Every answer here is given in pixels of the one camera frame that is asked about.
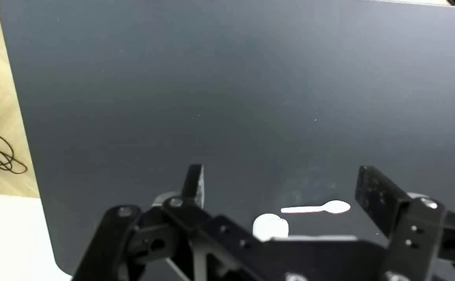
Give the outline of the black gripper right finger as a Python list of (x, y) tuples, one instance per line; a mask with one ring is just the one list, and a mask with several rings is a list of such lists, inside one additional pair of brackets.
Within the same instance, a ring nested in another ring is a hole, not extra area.
[(356, 200), (385, 238), (391, 238), (399, 214), (412, 202), (393, 180), (374, 166), (359, 169)]

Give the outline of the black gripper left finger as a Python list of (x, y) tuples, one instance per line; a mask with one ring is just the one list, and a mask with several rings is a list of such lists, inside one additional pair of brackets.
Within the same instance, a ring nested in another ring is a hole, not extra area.
[(193, 165), (188, 169), (182, 193), (165, 202), (169, 208), (205, 205), (205, 169), (202, 165)]

